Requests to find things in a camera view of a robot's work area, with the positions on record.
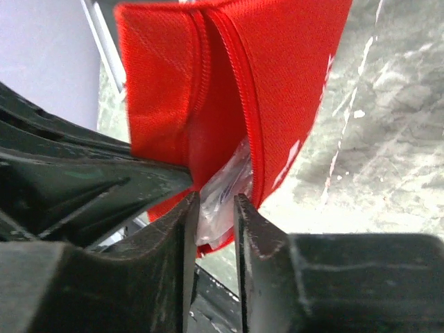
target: red fabric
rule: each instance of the red fabric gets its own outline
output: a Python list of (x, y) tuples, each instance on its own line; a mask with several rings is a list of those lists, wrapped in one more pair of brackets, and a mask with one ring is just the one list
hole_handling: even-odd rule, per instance
[(259, 207), (313, 126), (351, 2), (119, 5), (133, 154), (189, 167), (199, 190), (247, 135)]

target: zipper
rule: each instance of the zipper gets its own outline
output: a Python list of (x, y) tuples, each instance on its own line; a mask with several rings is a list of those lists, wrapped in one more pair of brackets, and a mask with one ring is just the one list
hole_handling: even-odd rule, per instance
[[(194, 23), (194, 28), (196, 29), (196, 34), (194, 37), (194, 45), (196, 47), (196, 61), (194, 68), (194, 84), (191, 91), (191, 98), (189, 103), (188, 114), (190, 118), (187, 123), (190, 123), (192, 117), (199, 113), (203, 108), (205, 101), (207, 99), (207, 93), (210, 88), (210, 76), (211, 76), (211, 51), (210, 51), (210, 41), (207, 35), (207, 29), (205, 26), (205, 20), (200, 11), (195, 10), (190, 12), (191, 20)], [(182, 147), (182, 160), (189, 156), (189, 140), (188, 130), (185, 131), (186, 139), (183, 140)]]
[(209, 9), (206, 11), (206, 14), (221, 34), (237, 82), (242, 109), (244, 110), (248, 142), (250, 144), (253, 168), (252, 202), (255, 207), (259, 207), (264, 190), (264, 156), (262, 153), (264, 150), (262, 147), (259, 106), (250, 63), (231, 19), (224, 12), (217, 9)]

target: white paint streak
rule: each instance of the white paint streak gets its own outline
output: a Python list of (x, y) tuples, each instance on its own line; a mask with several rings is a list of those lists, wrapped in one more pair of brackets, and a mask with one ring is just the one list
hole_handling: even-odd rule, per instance
[(362, 57), (362, 62), (361, 65), (358, 67), (358, 74), (359, 77), (362, 75), (362, 73), (364, 72), (364, 65), (366, 64), (367, 61), (367, 56), (368, 56), (368, 52), (370, 51), (370, 47), (373, 44), (373, 39), (374, 37), (370, 37), (364, 47), (364, 56)]
[(365, 115), (366, 113), (363, 110), (356, 110), (353, 112), (353, 118), (355, 119), (362, 118)]
[(419, 48), (419, 52), (428, 51), (432, 47), (433, 43), (424, 44)]
[[(354, 101), (354, 99), (350, 100), (350, 109), (352, 107), (353, 101)], [(334, 154), (334, 156), (332, 158), (332, 162), (330, 163), (330, 170), (329, 170), (329, 173), (328, 173), (328, 177), (325, 180), (325, 187), (324, 187), (324, 190), (323, 190), (323, 192), (321, 194), (321, 203), (318, 206), (318, 210), (322, 210), (325, 207), (325, 205), (327, 204), (327, 201), (328, 201), (328, 189), (330, 188), (330, 184), (331, 184), (331, 181), (332, 181), (332, 175), (333, 175), (334, 167), (336, 166), (336, 160), (338, 158), (339, 152), (341, 151), (341, 145), (342, 145), (343, 136), (344, 136), (345, 130), (347, 128), (348, 121), (350, 120), (350, 109), (348, 108), (345, 111), (345, 113), (344, 113), (344, 126), (342, 127), (341, 138), (338, 141), (338, 148), (337, 148), (336, 153)]]
[(384, 0), (379, 0), (379, 4), (377, 5), (375, 25), (377, 23), (377, 20), (379, 19), (379, 14), (381, 13), (381, 8), (382, 8), (383, 2), (384, 2)]
[(333, 113), (332, 113), (332, 117), (336, 116), (336, 114), (338, 113), (338, 111), (340, 109), (342, 109), (342, 107), (345, 105), (345, 102), (350, 98), (350, 95), (352, 94), (352, 92), (348, 92), (343, 100), (341, 101), (341, 103), (338, 105), (338, 107), (336, 109), (334, 109)]

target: clear plastic bag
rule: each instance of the clear plastic bag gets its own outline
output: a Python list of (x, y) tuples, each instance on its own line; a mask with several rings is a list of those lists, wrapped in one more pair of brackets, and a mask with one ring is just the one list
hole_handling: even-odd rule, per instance
[(200, 191), (196, 244), (220, 246), (230, 236), (234, 225), (234, 196), (242, 193), (251, 197), (252, 190), (250, 147), (245, 138), (227, 164)]

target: black plastic part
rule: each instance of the black plastic part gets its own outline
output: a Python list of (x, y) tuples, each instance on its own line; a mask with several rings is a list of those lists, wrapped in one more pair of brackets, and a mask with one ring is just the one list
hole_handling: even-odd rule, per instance
[(101, 254), (0, 244), (0, 332), (186, 332), (198, 211), (192, 193)]
[(188, 333), (241, 333), (238, 297), (197, 265), (194, 279)]
[(444, 332), (436, 237), (285, 234), (235, 207), (243, 332)]
[(93, 248), (191, 184), (180, 166), (49, 115), (0, 85), (0, 240)]

